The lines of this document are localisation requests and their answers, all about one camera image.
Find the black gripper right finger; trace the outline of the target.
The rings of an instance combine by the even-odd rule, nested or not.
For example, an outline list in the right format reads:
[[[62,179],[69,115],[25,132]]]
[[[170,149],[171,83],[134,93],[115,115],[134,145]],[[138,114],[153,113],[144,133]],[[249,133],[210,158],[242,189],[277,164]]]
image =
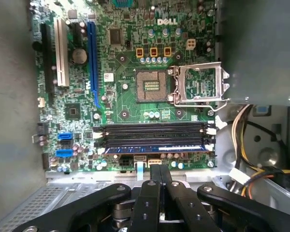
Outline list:
[[[290,215],[217,187],[197,191],[169,180],[166,188],[189,232],[290,232]]]

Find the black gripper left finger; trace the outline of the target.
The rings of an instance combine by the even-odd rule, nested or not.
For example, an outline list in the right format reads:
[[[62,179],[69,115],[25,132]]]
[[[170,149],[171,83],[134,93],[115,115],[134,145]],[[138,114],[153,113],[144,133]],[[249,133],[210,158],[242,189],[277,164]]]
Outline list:
[[[156,232],[159,224],[161,184],[145,181],[128,217],[131,232]],[[112,184],[83,198],[19,225],[16,232],[106,232],[115,205],[131,197],[131,188]]]

